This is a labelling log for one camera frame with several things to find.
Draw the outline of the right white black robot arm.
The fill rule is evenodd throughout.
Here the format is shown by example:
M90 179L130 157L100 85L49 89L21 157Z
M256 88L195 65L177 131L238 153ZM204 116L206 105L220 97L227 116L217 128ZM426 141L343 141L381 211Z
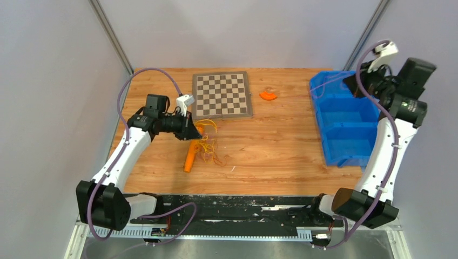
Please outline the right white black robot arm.
M343 79L357 98L366 97L379 110L374 147L368 164L354 188L340 188L334 195L320 194L309 209L315 225L332 223L342 216L374 229L394 221L394 184L403 156L427 114L420 101L436 65L408 58L398 74L387 64L363 63L359 73Z

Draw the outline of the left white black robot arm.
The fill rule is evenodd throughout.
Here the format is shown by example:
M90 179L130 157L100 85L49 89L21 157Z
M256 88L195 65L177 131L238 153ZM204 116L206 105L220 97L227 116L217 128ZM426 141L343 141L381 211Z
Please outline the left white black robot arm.
M188 107L194 96L176 99L170 113L167 96L148 94L146 103L126 122L123 137L106 164L90 181L82 180L76 187L80 220L88 225L120 231L133 219L145 216L151 223L165 217L165 208L158 197L140 193L126 197L126 181L144 150L159 133L172 133L178 140L197 140L202 136L195 127Z

